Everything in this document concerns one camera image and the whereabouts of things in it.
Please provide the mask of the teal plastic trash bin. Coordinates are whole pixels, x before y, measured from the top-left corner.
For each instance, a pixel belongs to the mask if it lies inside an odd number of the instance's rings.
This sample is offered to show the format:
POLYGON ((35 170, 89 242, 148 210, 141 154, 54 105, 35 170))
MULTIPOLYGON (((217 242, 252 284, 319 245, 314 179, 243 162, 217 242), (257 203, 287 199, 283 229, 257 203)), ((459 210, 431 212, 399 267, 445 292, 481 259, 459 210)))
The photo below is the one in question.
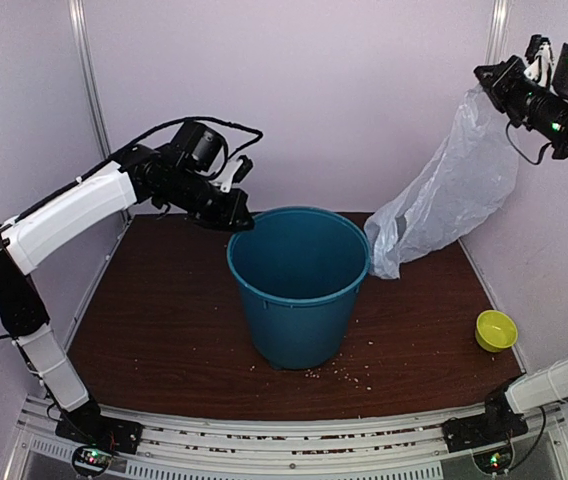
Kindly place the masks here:
POLYGON ((276 370, 319 366, 336 355, 370 268, 363 230, 312 207, 257 214, 234 234, 227 263, 253 346, 276 370))

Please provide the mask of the translucent grey plastic bag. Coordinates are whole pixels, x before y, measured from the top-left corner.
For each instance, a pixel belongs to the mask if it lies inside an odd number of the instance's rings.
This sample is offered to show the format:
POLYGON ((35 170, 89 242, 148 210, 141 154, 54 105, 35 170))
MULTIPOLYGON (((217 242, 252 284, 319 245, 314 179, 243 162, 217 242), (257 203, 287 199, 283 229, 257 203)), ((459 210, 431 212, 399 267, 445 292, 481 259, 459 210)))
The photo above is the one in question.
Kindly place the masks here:
POLYGON ((480 86, 465 92, 432 158, 365 221, 370 274, 398 279, 403 264, 456 242, 503 206, 519 165, 506 125, 480 86))

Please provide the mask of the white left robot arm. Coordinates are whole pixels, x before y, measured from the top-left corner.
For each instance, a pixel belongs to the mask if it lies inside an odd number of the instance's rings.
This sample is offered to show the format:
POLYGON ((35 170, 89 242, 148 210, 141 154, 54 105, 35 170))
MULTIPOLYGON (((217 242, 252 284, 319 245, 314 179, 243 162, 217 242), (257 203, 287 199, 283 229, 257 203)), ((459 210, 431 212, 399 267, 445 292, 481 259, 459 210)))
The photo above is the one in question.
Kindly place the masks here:
POLYGON ((209 229, 252 229, 248 196, 238 183, 253 167, 245 155, 227 161, 220 173, 205 172, 215 149, 178 151, 169 145, 136 145, 120 157, 54 192, 29 210, 0 223, 0 319, 36 376, 59 407, 70 413, 70 429, 87 444, 108 433, 102 415, 50 326, 50 317, 31 274, 52 253, 103 219, 135 204, 175 206, 209 229))

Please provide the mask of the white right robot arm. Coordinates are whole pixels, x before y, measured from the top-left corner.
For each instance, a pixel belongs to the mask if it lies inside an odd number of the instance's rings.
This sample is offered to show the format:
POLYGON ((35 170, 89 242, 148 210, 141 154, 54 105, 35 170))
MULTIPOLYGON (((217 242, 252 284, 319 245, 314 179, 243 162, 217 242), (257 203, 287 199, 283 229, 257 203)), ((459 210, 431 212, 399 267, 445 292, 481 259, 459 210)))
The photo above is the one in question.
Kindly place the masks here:
POLYGON ((512 57, 475 69, 481 87, 511 125, 543 141, 548 164, 525 166, 505 207, 468 245, 497 303, 518 321, 530 373, 505 403, 477 419, 483 440, 499 440, 515 413, 568 398, 568 46, 553 77, 532 76, 512 57))

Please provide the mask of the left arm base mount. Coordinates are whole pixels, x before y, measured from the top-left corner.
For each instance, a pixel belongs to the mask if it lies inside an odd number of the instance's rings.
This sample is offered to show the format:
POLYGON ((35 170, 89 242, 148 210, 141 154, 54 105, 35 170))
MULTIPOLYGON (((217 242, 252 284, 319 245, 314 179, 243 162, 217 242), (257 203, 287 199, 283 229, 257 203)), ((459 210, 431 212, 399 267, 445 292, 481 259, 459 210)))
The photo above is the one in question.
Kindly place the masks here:
POLYGON ((144 429, 141 423, 103 415, 92 397, 73 411, 63 409, 55 398, 52 401, 48 417, 53 407, 60 414, 55 435, 78 443, 70 463, 81 478, 94 479, 104 474, 117 456, 137 452, 144 429))

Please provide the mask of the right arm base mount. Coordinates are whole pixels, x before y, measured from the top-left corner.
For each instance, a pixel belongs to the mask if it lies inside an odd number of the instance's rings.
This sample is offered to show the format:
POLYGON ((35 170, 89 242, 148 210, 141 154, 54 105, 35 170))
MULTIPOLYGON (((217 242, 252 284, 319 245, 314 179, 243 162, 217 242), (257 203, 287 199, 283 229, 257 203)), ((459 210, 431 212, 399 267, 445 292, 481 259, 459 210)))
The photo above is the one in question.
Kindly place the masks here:
POLYGON ((485 397, 483 413, 463 418, 452 417, 442 424, 443 438, 449 453, 506 442, 509 448, 509 464, 506 464, 505 455, 495 452, 477 465, 481 472, 493 477, 508 476, 522 465, 535 451, 547 425, 546 410, 539 406, 542 415, 540 431, 529 450, 519 461, 515 461, 512 440, 528 432, 524 415, 515 413, 506 398, 508 388, 516 380, 519 380, 519 377, 513 377, 492 390, 485 397))

